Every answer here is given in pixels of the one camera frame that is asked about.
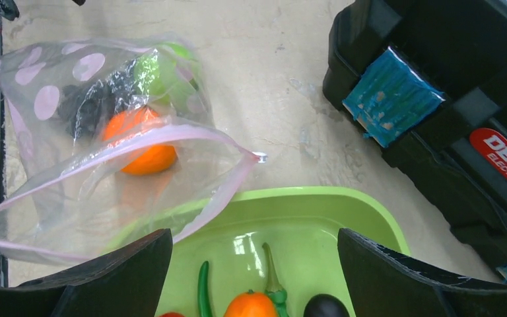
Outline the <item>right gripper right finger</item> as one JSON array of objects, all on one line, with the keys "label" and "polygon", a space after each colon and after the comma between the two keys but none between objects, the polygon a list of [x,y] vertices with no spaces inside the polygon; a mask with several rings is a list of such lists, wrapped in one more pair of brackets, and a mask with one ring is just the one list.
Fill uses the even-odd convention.
[{"label": "right gripper right finger", "polygon": [[440,269],[340,229],[337,249],[356,316],[507,316],[507,285]]}]

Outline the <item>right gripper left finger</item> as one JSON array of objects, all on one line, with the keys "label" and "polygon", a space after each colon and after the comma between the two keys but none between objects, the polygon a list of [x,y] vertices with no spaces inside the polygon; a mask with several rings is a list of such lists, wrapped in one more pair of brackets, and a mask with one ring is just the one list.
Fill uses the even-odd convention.
[{"label": "right gripper left finger", "polygon": [[159,229],[69,269],[0,287],[0,316],[155,316],[172,255]]}]

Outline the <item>dark purple fake eggplant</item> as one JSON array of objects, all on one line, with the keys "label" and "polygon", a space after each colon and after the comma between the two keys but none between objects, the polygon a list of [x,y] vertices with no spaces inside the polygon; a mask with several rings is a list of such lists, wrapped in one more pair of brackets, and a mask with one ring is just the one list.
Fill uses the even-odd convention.
[{"label": "dark purple fake eggplant", "polygon": [[349,317],[346,306],[329,294],[314,295],[304,307],[303,317]]}]

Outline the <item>clear zip top bag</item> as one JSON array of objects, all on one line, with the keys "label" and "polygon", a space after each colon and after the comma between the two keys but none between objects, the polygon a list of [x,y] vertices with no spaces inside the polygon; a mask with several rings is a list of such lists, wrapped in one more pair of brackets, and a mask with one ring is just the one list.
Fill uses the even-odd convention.
[{"label": "clear zip top bag", "polygon": [[[136,91],[136,59],[163,42],[182,44],[199,60],[199,90],[185,106]],[[119,158],[133,146],[110,147],[102,131],[78,140],[66,132],[57,115],[63,89],[115,71],[132,73],[127,110],[148,106],[160,114],[151,137],[176,148],[169,169],[122,173]],[[0,203],[0,252],[26,262],[78,264],[157,229],[179,241],[212,221],[267,156],[216,128],[204,82],[197,52],[175,34],[40,42],[1,55],[0,93],[27,179]]]}]

